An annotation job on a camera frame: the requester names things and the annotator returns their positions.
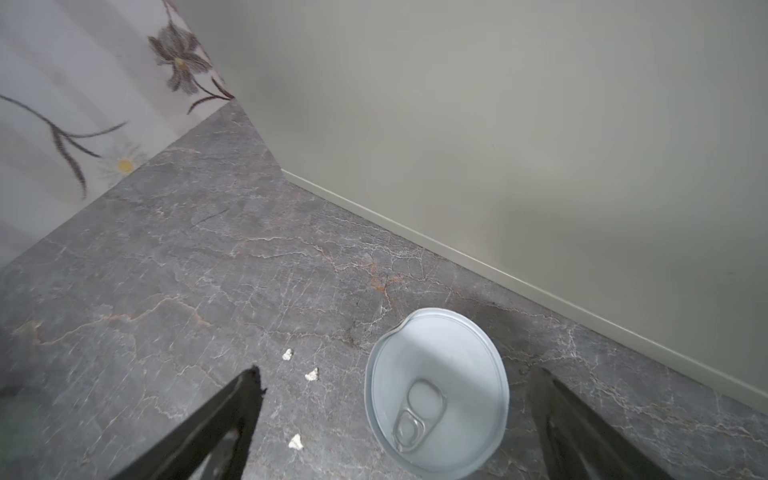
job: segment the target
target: can pull ring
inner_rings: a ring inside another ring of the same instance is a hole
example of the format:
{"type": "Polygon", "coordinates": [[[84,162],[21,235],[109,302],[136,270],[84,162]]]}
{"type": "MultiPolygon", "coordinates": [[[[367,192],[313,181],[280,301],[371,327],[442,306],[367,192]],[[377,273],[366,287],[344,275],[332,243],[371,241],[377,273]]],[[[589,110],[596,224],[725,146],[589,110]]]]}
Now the can pull ring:
{"type": "Polygon", "coordinates": [[[401,453],[413,452],[442,418],[447,406],[445,395],[432,382],[415,380],[400,405],[392,437],[401,453]]]}

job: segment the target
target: can lid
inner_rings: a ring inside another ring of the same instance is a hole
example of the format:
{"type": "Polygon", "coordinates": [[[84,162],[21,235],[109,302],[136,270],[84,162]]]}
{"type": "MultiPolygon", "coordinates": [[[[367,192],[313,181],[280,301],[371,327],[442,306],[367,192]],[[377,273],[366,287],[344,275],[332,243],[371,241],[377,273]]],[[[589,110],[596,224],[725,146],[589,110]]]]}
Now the can lid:
{"type": "Polygon", "coordinates": [[[498,350],[470,319],[416,310],[374,345],[366,414],[403,468],[453,480],[477,470],[504,436],[509,385],[498,350]]]}

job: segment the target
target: crushed can lid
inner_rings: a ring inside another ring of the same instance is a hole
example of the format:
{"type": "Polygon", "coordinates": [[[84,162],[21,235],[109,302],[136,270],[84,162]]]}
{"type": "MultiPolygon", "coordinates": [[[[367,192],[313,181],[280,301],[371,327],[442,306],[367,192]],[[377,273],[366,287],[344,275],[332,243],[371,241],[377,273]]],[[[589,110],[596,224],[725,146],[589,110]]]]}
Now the crushed can lid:
{"type": "Polygon", "coordinates": [[[422,478],[453,480],[480,468],[501,443],[509,385],[480,327],[451,310],[425,308],[374,345],[365,401],[387,454],[422,478]]]}

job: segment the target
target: wallpaper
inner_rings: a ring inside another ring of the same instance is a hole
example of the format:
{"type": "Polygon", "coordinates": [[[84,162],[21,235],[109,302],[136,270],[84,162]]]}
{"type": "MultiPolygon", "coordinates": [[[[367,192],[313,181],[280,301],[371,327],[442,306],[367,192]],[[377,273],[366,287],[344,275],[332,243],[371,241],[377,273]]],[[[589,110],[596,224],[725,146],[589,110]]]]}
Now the wallpaper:
{"type": "Polygon", "coordinates": [[[233,98],[172,0],[3,0],[0,65],[0,266],[233,98]]]}

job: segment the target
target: gray marble countertop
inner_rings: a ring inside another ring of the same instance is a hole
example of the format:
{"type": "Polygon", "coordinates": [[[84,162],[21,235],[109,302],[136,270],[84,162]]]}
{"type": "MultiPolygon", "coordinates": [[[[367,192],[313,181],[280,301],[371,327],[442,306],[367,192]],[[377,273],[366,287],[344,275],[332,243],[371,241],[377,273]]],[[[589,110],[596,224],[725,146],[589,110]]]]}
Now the gray marble countertop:
{"type": "Polygon", "coordinates": [[[766,416],[289,184],[234,101],[4,268],[0,306],[3,478],[108,478],[251,364],[269,390],[244,478],[412,478],[362,384],[424,306],[473,319],[507,369],[473,478],[546,478],[533,365],[675,478],[768,475],[766,416]]]}

